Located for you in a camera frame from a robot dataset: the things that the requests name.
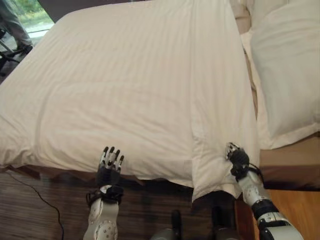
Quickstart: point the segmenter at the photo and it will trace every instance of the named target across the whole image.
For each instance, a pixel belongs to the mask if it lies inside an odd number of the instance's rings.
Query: pillow
[[[319,131],[319,9],[319,0],[292,1],[241,36],[257,90],[261,149],[289,145]]]
[[[252,29],[256,29],[265,16],[287,4],[289,0],[255,0],[251,9]]]

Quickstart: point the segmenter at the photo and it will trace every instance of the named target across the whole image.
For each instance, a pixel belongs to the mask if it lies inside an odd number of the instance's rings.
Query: black cable
[[[37,191],[37,189],[35,189],[33,186],[31,186],[31,185],[29,185],[29,184],[27,184],[27,183],[24,183],[23,181],[20,181],[20,180],[16,179],[14,176],[12,176],[12,175],[11,175],[10,173],[8,173],[8,172],[5,172],[5,173],[8,174],[11,178],[13,178],[14,180],[16,180],[17,182],[19,182],[19,183],[21,183],[21,184],[23,184],[23,185],[26,185],[26,186],[28,186],[29,188],[32,188],[32,189],[36,192],[36,194],[38,194],[39,198],[40,198],[43,202],[45,202],[48,206],[50,206],[51,208],[53,208],[53,209],[56,210],[56,212],[58,213],[58,223],[59,223],[59,225],[60,225],[60,227],[61,227],[61,240],[64,240],[65,230],[64,230],[64,226],[62,225],[62,223],[61,223],[61,221],[60,221],[60,211],[59,211],[59,209],[58,209],[57,207],[53,206],[52,204],[50,204],[49,202],[47,202],[46,200],[44,200],[43,197],[40,195],[40,193]]]
[[[258,168],[256,165],[254,165],[253,163],[249,163],[249,165],[251,165],[251,166],[253,166],[253,167],[250,167],[250,170],[252,171],[253,169],[255,169],[255,173],[258,175],[258,176],[260,176],[260,178],[261,178],[261,181],[262,181],[262,184],[263,185],[265,185],[265,178],[264,178],[264,175],[262,174],[262,172],[261,172],[261,170],[260,170],[260,168]]]

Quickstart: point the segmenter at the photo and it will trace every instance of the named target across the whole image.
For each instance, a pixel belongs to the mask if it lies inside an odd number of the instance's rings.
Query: gray pants
[[[0,26],[4,26],[5,30],[14,37],[18,48],[32,44],[28,33],[7,0],[0,0]]]

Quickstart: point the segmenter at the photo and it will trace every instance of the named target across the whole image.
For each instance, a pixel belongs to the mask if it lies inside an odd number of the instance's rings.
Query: robotic arm
[[[90,214],[83,240],[118,239],[117,216],[124,190],[117,183],[124,156],[118,161],[120,150],[116,153],[114,147],[108,150],[106,147],[102,153],[96,175],[99,189],[86,195]]]
[[[231,174],[242,190],[244,202],[253,211],[260,240],[303,240],[298,230],[271,201],[260,180],[260,170],[254,165],[250,167],[249,157],[244,149],[230,142],[226,147],[226,158],[233,164]]]

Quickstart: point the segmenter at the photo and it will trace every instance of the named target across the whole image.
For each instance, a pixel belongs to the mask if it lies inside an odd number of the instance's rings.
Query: white duvet
[[[250,81],[229,1],[153,0],[59,20],[0,85],[0,165],[123,174],[240,192],[227,142],[259,161]]]

